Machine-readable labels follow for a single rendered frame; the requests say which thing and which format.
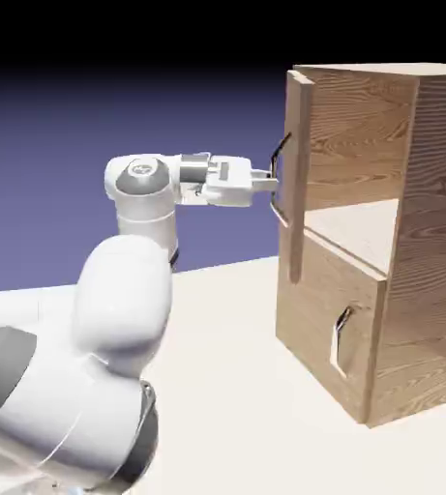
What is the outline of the dark curved metal handle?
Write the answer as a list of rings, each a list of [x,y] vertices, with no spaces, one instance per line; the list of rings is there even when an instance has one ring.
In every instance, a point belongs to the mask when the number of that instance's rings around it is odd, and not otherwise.
[[[285,228],[288,227],[288,219],[286,218],[286,215],[283,212],[279,201],[279,191],[281,185],[281,179],[279,176],[279,159],[291,135],[292,133],[289,131],[280,141],[279,145],[277,146],[277,148],[275,149],[275,151],[271,156],[270,169],[269,169],[270,178],[273,179],[274,182],[276,183],[274,190],[271,192],[270,207],[274,212],[274,214],[276,215],[276,217],[278,218],[278,220],[280,221],[280,223],[282,224],[282,226]]]

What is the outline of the closed wooden cabinet door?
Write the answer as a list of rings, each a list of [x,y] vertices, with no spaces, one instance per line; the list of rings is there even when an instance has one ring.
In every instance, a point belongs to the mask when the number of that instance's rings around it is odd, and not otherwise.
[[[279,259],[276,335],[358,423],[369,420],[386,287],[385,274],[309,229],[297,284]],[[332,327],[346,306],[354,313],[342,329],[342,378],[329,356]]]

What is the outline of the light wood cabinet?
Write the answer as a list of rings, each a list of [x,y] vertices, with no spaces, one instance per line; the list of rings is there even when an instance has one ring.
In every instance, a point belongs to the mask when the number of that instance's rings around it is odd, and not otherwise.
[[[446,64],[292,70],[313,83],[304,231],[387,277],[363,424],[445,404]]]

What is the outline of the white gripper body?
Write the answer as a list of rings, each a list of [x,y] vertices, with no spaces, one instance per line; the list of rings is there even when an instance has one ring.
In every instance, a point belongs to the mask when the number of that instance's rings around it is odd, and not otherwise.
[[[203,198],[220,207],[252,205],[252,163],[249,159],[213,155],[208,163]]]

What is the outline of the open wooden cabinet door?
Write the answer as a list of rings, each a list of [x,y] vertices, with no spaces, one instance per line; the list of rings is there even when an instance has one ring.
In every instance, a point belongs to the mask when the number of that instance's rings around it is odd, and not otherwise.
[[[313,83],[292,70],[286,75],[282,181],[279,207],[282,218],[281,261],[291,283],[297,284],[302,272],[304,214],[310,168],[311,113]]]

